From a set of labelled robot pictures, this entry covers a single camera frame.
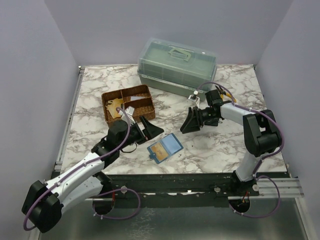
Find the blue leather card holder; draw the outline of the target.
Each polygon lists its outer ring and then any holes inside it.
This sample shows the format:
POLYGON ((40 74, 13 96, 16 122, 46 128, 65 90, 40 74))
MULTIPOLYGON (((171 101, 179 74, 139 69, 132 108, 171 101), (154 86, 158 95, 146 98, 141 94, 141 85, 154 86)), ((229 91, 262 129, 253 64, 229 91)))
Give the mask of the blue leather card holder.
POLYGON ((184 148, 183 145, 178 140, 178 138, 173 133, 166 135, 165 137, 153 143, 152 145, 148 146, 147 150, 149 152, 150 159, 154 160, 157 164, 160 164, 166 161, 167 159, 169 159, 170 157, 172 157, 173 155, 175 155, 176 153, 178 153, 184 148), (156 160, 155 156, 152 154, 152 151, 150 149, 150 147, 156 143, 161 143, 168 153, 168 157, 165 160, 160 162, 156 160))

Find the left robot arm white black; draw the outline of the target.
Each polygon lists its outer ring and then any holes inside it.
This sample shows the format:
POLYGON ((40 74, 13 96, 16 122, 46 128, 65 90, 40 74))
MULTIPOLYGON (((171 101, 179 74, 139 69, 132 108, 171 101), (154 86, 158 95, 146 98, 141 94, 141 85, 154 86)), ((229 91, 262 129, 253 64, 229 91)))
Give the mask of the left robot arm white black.
POLYGON ((144 129, 128 119, 115 121, 85 158, 61 175, 42 182, 35 181, 22 205, 25 215, 23 229, 35 228, 42 233, 51 230, 63 213, 89 197, 107 197, 111 191, 109 179, 103 170, 111 165, 120 151, 132 144, 141 145, 164 132, 164 129, 140 117, 144 129))

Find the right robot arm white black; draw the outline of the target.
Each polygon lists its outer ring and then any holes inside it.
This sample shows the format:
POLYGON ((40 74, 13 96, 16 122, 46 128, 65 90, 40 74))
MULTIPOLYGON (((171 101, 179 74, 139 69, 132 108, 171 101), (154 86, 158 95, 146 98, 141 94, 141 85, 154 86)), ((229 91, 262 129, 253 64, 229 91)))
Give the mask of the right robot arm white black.
POLYGON ((231 101, 224 101, 217 89, 208 91, 205 97, 208 107, 189 107, 180 132, 197 132, 205 125, 216 127, 224 119, 243 127, 246 152, 242 163, 233 171, 230 181, 230 191, 241 196, 247 192, 248 185, 254 183, 263 160, 275 155, 275 150, 283 146, 284 139, 271 110, 247 110, 231 101))

